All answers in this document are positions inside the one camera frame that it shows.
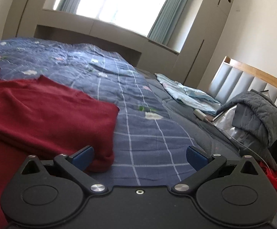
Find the dark red knit sweater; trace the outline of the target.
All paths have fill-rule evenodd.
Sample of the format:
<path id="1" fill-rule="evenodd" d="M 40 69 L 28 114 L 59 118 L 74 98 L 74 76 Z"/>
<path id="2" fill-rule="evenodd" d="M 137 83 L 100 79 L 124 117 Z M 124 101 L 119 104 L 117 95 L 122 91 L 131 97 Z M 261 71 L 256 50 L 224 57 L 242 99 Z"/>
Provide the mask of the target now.
<path id="1" fill-rule="evenodd" d="M 27 155 L 52 159 L 91 146 L 90 172 L 114 162 L 113 136 L 119 108 L 40 76 L 0 79 L 0 197 Z M 0 228 L 6 226 L 0 208 Z"/>

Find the teal right window curtain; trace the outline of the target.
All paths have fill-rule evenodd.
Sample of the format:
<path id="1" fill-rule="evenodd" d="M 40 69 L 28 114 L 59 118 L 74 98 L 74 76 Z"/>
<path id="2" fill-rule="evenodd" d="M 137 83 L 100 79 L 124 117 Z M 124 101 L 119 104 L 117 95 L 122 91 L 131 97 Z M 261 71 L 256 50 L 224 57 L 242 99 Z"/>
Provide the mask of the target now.
<path id="1" fill-rule="evenodd" d="M 167 46 L 187 1 L 166 0 L 147 37 Z"/>

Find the beige right wardrobe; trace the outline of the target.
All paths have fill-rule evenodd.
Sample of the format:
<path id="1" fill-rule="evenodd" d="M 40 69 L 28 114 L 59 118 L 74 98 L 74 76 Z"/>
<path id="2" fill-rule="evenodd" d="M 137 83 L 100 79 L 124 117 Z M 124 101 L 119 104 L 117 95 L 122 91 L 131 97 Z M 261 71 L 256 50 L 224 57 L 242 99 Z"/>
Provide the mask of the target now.
<path id="1" fill-rule="evenodd" d="M 197 87 L 222 34 L 234 0 L 187 0 L 169 46 L 179 52 L 171 79 Z"/>

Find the silver plastic bag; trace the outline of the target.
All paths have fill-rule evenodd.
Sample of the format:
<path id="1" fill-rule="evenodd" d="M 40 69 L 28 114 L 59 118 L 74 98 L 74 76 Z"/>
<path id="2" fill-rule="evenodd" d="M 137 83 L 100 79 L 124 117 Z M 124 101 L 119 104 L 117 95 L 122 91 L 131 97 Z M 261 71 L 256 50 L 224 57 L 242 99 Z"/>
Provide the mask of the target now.
<path id="1" fill-rule="evenodd" d="M 232 125 L 233 120 L 239 119 L 240 117 L 235 114 L 235 112 L 240 108 L 241 104 L 237 104 L 232 106 L 231 108 L 221 112 L 217 115 L 213 120 L 212 124 L 218 128 L 225 136 L 231 139 L 235 144 L 244 145 L 248 148 L 264 148 L 262 143 L 249 132 L 244 131 L 243 129 L 239 129 Z"/>

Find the grey quilted jacket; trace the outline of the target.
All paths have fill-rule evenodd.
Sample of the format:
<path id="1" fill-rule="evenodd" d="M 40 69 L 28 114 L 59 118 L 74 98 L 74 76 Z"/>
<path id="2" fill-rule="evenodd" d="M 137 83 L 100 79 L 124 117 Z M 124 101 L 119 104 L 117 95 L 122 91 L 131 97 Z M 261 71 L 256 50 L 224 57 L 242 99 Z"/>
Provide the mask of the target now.
<path id="1" fill-rule="evenodd" d="M 256 90 L 239 93 L 217 110 L 216 114 L 241 104 L 235 112 L 239 119 L 232 125 L 255 136 L 264 148 L 252 149 L 269 167 L 277 169 L 277 106 L 271 99 Z"/>

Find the white charger adapter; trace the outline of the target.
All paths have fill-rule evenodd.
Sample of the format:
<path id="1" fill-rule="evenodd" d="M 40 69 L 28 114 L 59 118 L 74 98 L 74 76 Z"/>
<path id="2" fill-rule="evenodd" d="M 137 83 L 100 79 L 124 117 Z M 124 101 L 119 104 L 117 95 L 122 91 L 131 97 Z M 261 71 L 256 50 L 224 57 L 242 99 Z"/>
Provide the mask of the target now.
<path id="1" fill-rule="evenodd" d="M 208 121 L 207 115 L 204 114 L 202 111 L 200 111 L 199 109 L 195 109 L 193 114 L 201 121 Z"/>

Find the dark grey mattress sheet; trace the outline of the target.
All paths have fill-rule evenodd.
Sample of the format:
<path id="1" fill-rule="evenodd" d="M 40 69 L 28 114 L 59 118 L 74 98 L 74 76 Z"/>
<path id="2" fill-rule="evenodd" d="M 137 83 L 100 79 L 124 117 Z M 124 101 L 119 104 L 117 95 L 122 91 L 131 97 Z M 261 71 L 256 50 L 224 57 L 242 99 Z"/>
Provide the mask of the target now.
<path id="1" fill-rule="evenodd" d="M 194 115 L 193 108 L 175 101 L 164 89 L 156 76 L 150 72 L 136 69 L 146 79 L 150 89 L 166 108 L 172 120 L 181 125 L 195 139 L 196 143 L 209 155 L 219 153 L 228 160 L 239 160 L 242 155 L 238 148 L 210 123 L 201 121 Z"/>

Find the padded grey wooden headboard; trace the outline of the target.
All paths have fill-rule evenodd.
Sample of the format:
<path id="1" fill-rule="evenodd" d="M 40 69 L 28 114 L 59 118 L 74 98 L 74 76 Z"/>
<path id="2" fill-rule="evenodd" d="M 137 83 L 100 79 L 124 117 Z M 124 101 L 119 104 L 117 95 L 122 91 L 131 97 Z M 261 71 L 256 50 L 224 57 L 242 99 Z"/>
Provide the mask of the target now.
<path id="1" fill-rule="evenodd" d="M 226 56 L 212 79 L 207 93 L 224 104 L 237 94 L 250 90 L 266 92 L 277 106 L 276 77 Z"/>

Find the beige window bench cabinet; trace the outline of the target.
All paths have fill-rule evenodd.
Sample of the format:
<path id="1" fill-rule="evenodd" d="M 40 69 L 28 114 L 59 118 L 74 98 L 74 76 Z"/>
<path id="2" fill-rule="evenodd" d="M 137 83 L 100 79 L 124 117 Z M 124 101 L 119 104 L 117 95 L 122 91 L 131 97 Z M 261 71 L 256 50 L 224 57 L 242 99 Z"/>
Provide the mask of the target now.
<path id="1" fill-rule="evenodd" d="M 67 44 L 93 44 L 105 51 L 119 53 L 128 63 L 141 69 L 171 67 L 179 55 L 114 24 L 54 10 L 41 11 L 34 36 Z"/>

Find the blue plaid floral quilt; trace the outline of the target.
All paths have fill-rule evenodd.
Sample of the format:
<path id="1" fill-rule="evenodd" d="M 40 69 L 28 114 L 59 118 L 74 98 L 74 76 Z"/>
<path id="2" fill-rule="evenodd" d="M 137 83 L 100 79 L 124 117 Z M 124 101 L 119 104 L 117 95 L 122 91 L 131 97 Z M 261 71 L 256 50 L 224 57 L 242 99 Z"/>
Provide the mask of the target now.
<path id="1" fill-rule="evenodd" d="M 4 80 L 44 75 L 119 108 L 114 164 L 93 175 L 101 183 L 172 186 L 195 172 L 186 159 L 195 140 L 120 54 L 92 44 L 15 38 L 0 41 L 0 67 Z"/>

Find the light blue floral pillow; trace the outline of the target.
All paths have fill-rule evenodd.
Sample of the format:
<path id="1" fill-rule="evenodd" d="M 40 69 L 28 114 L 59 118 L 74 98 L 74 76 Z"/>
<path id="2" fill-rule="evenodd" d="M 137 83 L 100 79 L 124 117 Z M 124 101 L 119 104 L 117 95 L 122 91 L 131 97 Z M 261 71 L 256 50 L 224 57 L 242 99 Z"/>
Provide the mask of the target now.
<path id="1" fill-rule="evenodd" d="M 202 90 L 197 90 L 173 81 L 163 74 L 155 74 L 157 81 L 163 86 L 167 93 L 177 102 L 199 109 L 205 114 L 216 115 L 221 103 Z"/>

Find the beige left wardrobe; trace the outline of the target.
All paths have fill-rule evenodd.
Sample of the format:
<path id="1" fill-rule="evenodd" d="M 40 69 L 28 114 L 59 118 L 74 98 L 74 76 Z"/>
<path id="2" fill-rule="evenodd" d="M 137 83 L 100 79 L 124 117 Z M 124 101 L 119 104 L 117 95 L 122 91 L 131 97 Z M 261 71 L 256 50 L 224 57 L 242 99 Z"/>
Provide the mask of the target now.
<path id="1" fill-rule="evenodd" d="M 15 37 L 33 37 L 46 0 L 13 0 L 2 40 Z"/>

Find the beige wardrobe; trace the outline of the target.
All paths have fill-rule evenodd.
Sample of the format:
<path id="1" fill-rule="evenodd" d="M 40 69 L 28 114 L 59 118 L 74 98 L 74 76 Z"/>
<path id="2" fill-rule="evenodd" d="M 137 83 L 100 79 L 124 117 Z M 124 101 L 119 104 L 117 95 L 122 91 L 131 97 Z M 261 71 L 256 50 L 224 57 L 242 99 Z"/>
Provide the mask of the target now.
<path id="1" fill-rule="evenodd" d="M 46 0 L 13 0 L 2 40 L 15 37 L 33 37 Z"/>
<path id="2" fill-rule="evenodd" d="M 169 46 L 179 52 L 171 79 L 197 87 L 222 34 L 234 0 L 187 0 Z"/>

